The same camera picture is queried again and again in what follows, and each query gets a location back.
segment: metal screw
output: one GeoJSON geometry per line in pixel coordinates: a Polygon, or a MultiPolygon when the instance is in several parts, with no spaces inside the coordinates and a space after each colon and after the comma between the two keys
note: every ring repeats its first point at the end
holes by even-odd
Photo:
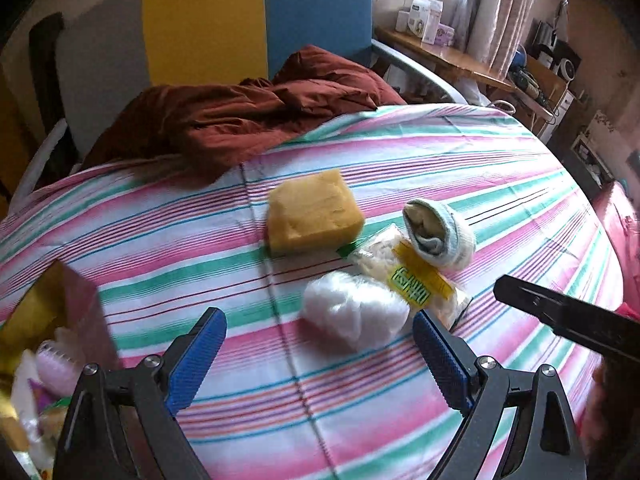
{"type": "Polygon", "coordinates": [[[556,369],[551,365],[542,365],[540,368],[542,369],[542,373],[547,377],[553,377],[556,374],[556,369]]]}
{"type": "Polygon", "coordinates": [[[98,371],[98,365],[96,363],[89,363],[84,365],[82,373],[85,375],[93,375],[98,371]]]}
{"type": "Polygon", "coordinates": [[[147,368],[155,368],[160,365],[160,356],[159,355],[148,355],[144,359],[145,366],[147,368]]]}
{"type": "Polygon", "coordinates": [[[489,355],[483,355],[481,358],[478,359],[478,362],[480,363],[480,366],[482,368],[485,368],[487,370],[491,370],[492,368],[495,368],[496,365],[498,364],[495,359],[489,355]]]}

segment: striped bedsheet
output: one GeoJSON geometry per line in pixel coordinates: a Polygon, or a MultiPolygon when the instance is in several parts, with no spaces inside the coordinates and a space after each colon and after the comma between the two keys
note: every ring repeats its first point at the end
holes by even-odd
{"type": "MultiPolygon", "coordinates": [[[[602,307],[622,302],[607,235],[569,174],[496,110],[384,107],[343,116],[204,186],[178,156],[108,164],[32,194],[0,224],[0,320],[56,258],[91,278],[126,365],[163,351],[208,306],[228,336],[193,405],[178,415],[212,478],[421,479],[460,416],[403,332],[353,354],[300,320],[305,284],[348,263],[333,251],[268,257],[267,194],[340,168],[366,215],[361,237],[402,226],[405,201],[443,200],[478,238],[451,274],[474,295],[456,334],[477,354],[560,371],[574,414],[596,356],[498,304],[509,273],[602,307]]],[[[491,478],[513,413],[480,478],[491,478]]]]}

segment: pink brush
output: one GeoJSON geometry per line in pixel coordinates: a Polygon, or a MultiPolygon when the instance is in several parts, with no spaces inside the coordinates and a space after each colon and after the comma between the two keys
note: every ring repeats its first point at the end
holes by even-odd
{"type": "Polygon", "coordinates": [[[73,351],[57,341],[44,341],[36,352],[36,369],[47,390],[69,397],[76,389],[82,365],[70,356],[73,351]]]}

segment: red blanket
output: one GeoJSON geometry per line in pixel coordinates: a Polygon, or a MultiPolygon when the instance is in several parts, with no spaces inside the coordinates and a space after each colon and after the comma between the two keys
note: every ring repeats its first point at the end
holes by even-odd
{"type": "Polygon", "coordinates": [[[306,46],[287,59],[273,81],[145,90],[100,136],[82,168],[182,153],[213,181],[329,119],[394,104],[405,102],[368,68],[306,46]]]}

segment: plastic packet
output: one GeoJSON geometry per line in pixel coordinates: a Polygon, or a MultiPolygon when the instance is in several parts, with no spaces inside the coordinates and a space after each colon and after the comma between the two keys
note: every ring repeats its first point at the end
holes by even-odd
{"type": "Polygon", "coordinates": [[[39,470],[53,468],[56,447],[51,439],[44,438],[38,424],[38,401],[44,398],[42,383],[36,370],[33,352],[25,350],[15,370],[11,389],[11,402],[29,441],[29,454],[39,470]]]}
{"type": "Polygon", "coordinates": [[[70,401],[71,397],[60,399],[55,404],[47,406],[38,416],[38,424],[42,436],[52,438],[56,444],[58,444],[62,433],[62,426],[65,423],[70,401]]]}
{"type": "Polygon", "coordinates": [[[361,272],[400,294],[412,314],[428,308],[448,330],[471,302],[470,295],[415,252],[396,224],[367,238],[348,259],[361,272]]]}
{"type": "Polygon", "coordinates": [[[360,351],[391,342],[406,322],[409,305],[368,276],[336,270],[306,286],[301,314],[360,351]]]}

